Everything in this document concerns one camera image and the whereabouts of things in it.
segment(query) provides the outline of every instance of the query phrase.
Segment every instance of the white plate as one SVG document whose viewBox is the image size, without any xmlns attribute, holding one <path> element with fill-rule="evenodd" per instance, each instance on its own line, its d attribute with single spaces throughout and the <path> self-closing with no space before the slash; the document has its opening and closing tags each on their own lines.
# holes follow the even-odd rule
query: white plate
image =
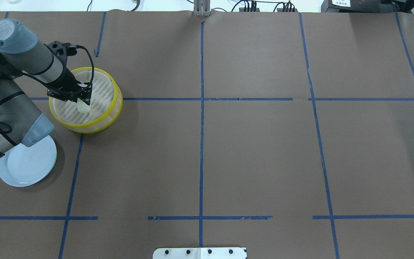
<svg viewBox="0 0 414 259">
<path fill-rule="evenodd" d="M 57 160 L 57 149 L 51 136 L 31 147 L 18 144 L 0 158 L 0 177 L 12 186 L 24 187 L 46 177 Z"/>
</svg>

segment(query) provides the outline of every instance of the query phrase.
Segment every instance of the white metal plate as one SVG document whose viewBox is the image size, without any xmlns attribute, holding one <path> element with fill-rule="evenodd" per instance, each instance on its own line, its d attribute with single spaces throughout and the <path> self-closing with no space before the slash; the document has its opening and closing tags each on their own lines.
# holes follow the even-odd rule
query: white metal plate
<svg viewBox="0 0 414 259">
<path fill-rule="evenodd" d="M 203 247 L 183 249 L 156 249 L 153 259 L 247 259 L 243 247 Z"/>
</svg>

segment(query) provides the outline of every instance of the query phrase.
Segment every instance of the white label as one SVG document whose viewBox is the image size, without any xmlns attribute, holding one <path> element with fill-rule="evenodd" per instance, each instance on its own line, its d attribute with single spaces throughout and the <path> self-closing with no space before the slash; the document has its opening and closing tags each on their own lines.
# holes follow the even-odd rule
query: white label
<svg viewBox="0 0 414 259">
<path fill-rule="evenodd" d="M 350 0 L 332 0 L 332 4 L 344 6 L 344 7 L 350 7 Z"/>
</svg>

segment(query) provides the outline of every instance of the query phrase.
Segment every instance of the yellow rim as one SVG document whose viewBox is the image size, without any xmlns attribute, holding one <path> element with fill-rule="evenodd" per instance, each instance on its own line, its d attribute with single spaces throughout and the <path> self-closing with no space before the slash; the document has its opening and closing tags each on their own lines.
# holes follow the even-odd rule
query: yellow rim
<svg viewBox="0 0 414 259">
<path fill-rule="evenodd" d="M 71 72 L 73 73 L 73 72 L 77 72 L 77 71 L 80 71 L 80 70 L 86 70 L 86 69 L 89 69 L 89 70 L 92 70 L 92 67 L 90 67 L 90 66 L 87 66 L 87 67 L 80 67 L 80 68 L 77 68 L 77 69 L 74 69 L 74 70 L 72 70 Z M 110 74 L 108 74 L 106 71 L 104 71 L 104 70 L 102 70 L 102 69 L 99 69 L 99 68 L 95 68 L 95 70 L 96 71 L 99 71 L 99 72 L 102 72 L 103 74 L 105 74 L 105 75 L 107 75 L 110 79 L 111 79 L 111 81 L 113 82 L 113 86 L 114 86 L 114 92 L 115 92 L 115 94 L 114 94 L 114 96 L 113 96 L 113 101 L 111 102 L 111 105 L 110 105 L 110 108 L 108 108 L 108 110 L 106 110 L 106 112 L 104 113 L 104 114 L 102 114 L 100 117 L 98 117 L 97 119 L 94 119 L 93 121 L 91 121 L 91 122 L 88 122 L 88 123 L 84 123 L 84 124 L 70 124 L 70 123 L 65 123 L 65 122 L 63 122 L 59 117 L 57 117 L 56 116 L 56 114 L 54 113 L 54 108 L 53 108 L 53 98 L 52 97 L 49 97 L 49 108 L 50 108 L 50 110 L 51 110 L 51 113 L 52 113 L 52 116 L 54 117 L 54 119 L 56 119 L 59 123 L 62 123 L 63 125 L 65 125 L 65 126 L 67 126 L 67 127 L 69 127 L 69 128 L 87 128 L 87 127 L 89 127 L 89 126 L 92 126 L 92 125 L 95 125 L 95 124 L 97 124 L 97 123 L 99 123 L 100 121 L 102 121 L 104 118 L 106 118 L 110 113 L 111 113 L 111 111 L 114 109 L 114 107 L 115 107 L 115 105 L 116 105 L 116 102 L 117 102 L 117 100 L 118 100 L 118 91 L 120 91 L 119 90 L 119 88 L 118 88 L 118 85 L 116 84 L 116 82 L 115 82 L 115 80 L 113 79 L 113 77 L 110 75 Z"/>
<path fill-rule="evenodd" d="M 122 104 L 123 104 L 124 102 L 123 101 L 121 101 L 121 104 L 119 105 L 119 110 L 118 110 L 118 112 L 116 113 L 116 116 L 114 116 L 112 119 L 111 119 L 111 121 L 109 122 L 109 123 L 107 123 L 105 126 L 103 126 L 102 128 L 99 128 L 99 129 L 96 129 L 95 131 L 87 131 L 87 132 L 81 132 L 82 134 L 92 134 L 92 133 L 97 133 L 97 132 L 99 132 L 99 131 L 103 131 L 105 128 L 108 128 L 113 122 L 115 122 L 115 120 L 118 118 L 118 116 L 119 116 L 119 114 L 120 114 L 120 112 L 121 112 L 121 110 L 122 110 Z"/>
</svg>

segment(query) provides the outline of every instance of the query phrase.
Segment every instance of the metal bracket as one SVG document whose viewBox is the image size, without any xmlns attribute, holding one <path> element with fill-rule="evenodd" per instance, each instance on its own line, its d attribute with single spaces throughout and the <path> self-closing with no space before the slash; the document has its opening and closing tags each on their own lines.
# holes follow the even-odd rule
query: metal bracket
<svg viewBox="0 0 414 259">
<path fill-rule="evenodd" d="M 194 0 L 194 16 L 210 16 L 210 0 Z"/>
<path fill-rule="evenodd" d="M 156 249 L 153 259 L 247 259 L 244 247 Z"/>
</svg>

